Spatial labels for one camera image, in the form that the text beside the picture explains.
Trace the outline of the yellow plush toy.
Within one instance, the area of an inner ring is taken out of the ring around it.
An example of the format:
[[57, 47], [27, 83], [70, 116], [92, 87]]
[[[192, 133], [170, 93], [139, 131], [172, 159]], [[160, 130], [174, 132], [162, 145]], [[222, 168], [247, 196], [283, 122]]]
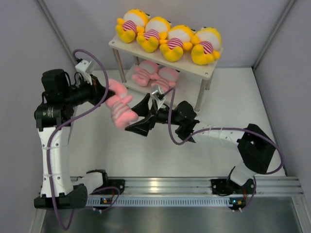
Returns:
[[193, 48], [191, 50], [192, 61], [197, 65], [207, 65], [220, 59], [222, 48], [222, 37], [214, 27], [202, 27], [191, 39]]
[[177, 62], [193, 46], [191, 40], [196, 33], [195, 29], [187, 25], [176, 25], [168, 31], [166, 39], [160, 39], [159, 49], [169, 62]]
[[163, 17], [152, 18], [145, 27], [145, 32], [138, 33], [136, 41], [148, 53], [154, 52], [160, 40], [165, 40], [172, 23]]
[[124, 43], [131, 43], [138, 33], [143, 33], [150, 15], [140, 9], [131, 9], [122, 18], [117, 18], [117, 36]]

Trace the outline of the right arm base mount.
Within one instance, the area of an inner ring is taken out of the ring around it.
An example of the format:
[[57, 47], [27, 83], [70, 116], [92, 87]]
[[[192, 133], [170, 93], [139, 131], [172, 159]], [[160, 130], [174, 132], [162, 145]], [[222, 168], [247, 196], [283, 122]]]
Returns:
[[218, 196], [229, 196], [229, 195], [246, 195], [252, 194], [255, 188], [254, 181], [248, 179], [247, 182], [240, 186], [230, 179], [212, 179], [211, 189], [212, 194]]

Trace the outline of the pink plush toy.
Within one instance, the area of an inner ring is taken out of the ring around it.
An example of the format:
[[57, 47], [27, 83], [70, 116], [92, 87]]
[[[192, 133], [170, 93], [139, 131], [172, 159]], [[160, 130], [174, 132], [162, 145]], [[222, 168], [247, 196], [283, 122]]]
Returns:
[[151, 75], [151, 86], [159, 85], [164, 92], [176, 85], [180, 71], [171, 67], [162, 67], [158, 73]]
[[138, 120], [138, 114], [128, 105], [133, 100], [133, 96], [128, 94], [127, 88], [120, 82], [109, 79], [109, 90], [115, 92], [115, 95], [105, 101], [110, 109], [111, 119], [114, 125], [121, 130], [130, 126], [131, 122]]
[[155, 62], [144, 60], [135, 66], [135, 73], [131, 78], [138, 86], [145, 87], [151, 79], [151, 75], [158, 72], [159, 66]]

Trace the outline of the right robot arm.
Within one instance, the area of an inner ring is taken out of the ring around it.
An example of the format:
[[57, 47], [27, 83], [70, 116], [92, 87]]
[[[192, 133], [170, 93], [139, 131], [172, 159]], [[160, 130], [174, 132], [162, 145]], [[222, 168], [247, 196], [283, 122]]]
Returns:
[[218, 196], [232, 194], [252, 194], [255, 190], [253, 176], [267, 175], [268, 168], [277, 145], [256, 124], [248, 124], [246, 128], [222, 128], [208, 126], [200, 122], [193, 107], [182, 101], [176, 107], [160, 106], [163, 94], [156, 94], [149, 102], [150, 94], [146, 94], [132, 110], [142, 120], [125, 127], [126, 131], [147, 136], [156, 124], [168, 125], [169, 135], [177, 135], [181, 142], [210, 143], [235, 150], [242, 161], [232, 168], [225, 179], [213, 179], [212, 193]]

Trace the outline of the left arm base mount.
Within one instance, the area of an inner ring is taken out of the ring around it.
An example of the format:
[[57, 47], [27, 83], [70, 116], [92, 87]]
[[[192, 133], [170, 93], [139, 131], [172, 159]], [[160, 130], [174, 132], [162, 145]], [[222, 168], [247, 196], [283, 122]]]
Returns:
[[122, 194], [125, 190], [125, 180], [124, 179], [109, 179], [104, 181], [103, 185], [97, 188], [94, 193], [95, 194], [103, 194], [103, 195], [116, 195], [118, 191], [116, 189], [112, 189], [109, 187], [115, 187]]

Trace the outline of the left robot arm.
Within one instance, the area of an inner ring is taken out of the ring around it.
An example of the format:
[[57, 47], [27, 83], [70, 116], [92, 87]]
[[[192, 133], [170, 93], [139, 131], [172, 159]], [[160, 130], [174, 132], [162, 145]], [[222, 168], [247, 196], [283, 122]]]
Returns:
[[34, 112], [43, 155], [43, 184], [39, 197], [34, 199], [37, 209], [81, 209], [94, 190], [104, 194], [110, 188], [104, 170], [89, 171], [77, 182], [70, 178], [68, 145], [75, 107], [85, 102], [97, 106], [101, 100], [115, 95], [90, 71], [80, 70], [77, 74], [80, 78], [74, 83], [62, 69], [42, 74], [44, 92]]

